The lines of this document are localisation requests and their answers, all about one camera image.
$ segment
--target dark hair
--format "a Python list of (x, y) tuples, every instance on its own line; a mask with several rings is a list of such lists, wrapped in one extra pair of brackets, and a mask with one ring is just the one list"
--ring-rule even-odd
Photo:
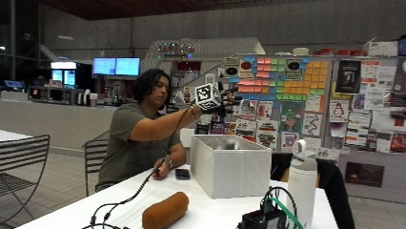
[(168, 78), (169, 81), (169, 90), (167, 100), (164, 102), (165, 105), (171, 103), (172, 97), (172, 80), (169, 75), (160, 69), (151, 69), (145, 71), (135, 81), (135, 86), (132, 89), (133, 98), (141, 102), (144, 96), (152, 93), (152, 88), (156, 86), (160, 77), (164, 76)]

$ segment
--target display screen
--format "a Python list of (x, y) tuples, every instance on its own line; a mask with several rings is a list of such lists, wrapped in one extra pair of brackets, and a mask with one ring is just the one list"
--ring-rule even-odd
[(19, 88), (19, 89), (24, 88), (20, 81), (4, 80), (4, 84), (6, 84), (6, 86), (8, 86), (10, 88)]
[(64, 80), (64, 72), (63, 70), (52, 70), (52, 80)]
[(73, 70), (68, 70), (65, 71), (65, 81), (64, 84), (65, 85), (75, 85), (75, 71)]
[(116, 74), (140, 75), (140, 58), (117, 58)]
[(116, 74), (116, 58), (95, 58), (95, 74)]

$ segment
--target white table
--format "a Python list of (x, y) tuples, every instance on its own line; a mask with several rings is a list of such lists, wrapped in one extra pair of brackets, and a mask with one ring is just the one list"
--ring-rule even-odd
[[(95, 209), (104, 203), (120, 202), (132, 197), (148, 175), (149, 171), (141, 173), (109, 189), (22, 225), (19, 229), (79, 229), (88, 226)], [(286, 183), (278, 181), (270, 181), (270, 183), (273, 186), (286, 187)], [(262, 199), (262, 197), (212, 199), (193, 178), (191, 180), (176, 180), (175, 173), (171, 173), (161, 181), (149, 180), (140, 196), (113, 211), (108, 223), (120, 228), (124, 228), (124, 226), (131, 229), (143, 228), (141, 215), (144, 210), (177, 191), (188, 195), (189, 209), (185, 217), (173, 225), (172, 228), (175, 229), (233, 229), (241, 221), (243, 215), (258, 210), (260, 200)], [(281, 195), (280, 200), (285, 202), (285, 195)], [(99, 211), (97, 222), (103, 222), (108, 209), (104, 208), (103, 211)], [(318, 228), (338, 228), (329, 200), (322, 189), (316, 191), (313, 229)]]
[(19, 140), (19, 139), (27, 138), (27, 137), (30, 137), (30, 136), (0, 130), (0, 141)]

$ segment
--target white bottle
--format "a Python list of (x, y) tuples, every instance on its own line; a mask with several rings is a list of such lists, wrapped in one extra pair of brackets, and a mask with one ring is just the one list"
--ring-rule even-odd
[[(314, 158), (306, 157), (306, 141), (298, 140), (294, 145), (302, 145), (302, 154), (293, 152), (293, 159), (289, 168), (288, 191), (293, 196), (297, 218), (304, 228), (312, 228), (313, 207), (317, 182), (317, 162)], [(293, 204), (286, 199), (286, 208), (294, 214)]]

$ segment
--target smartphone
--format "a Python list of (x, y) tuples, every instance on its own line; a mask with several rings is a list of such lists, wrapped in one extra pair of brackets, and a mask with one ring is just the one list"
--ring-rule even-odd
[(191, 179), (189, 170), (176, 169), (176, 179)]

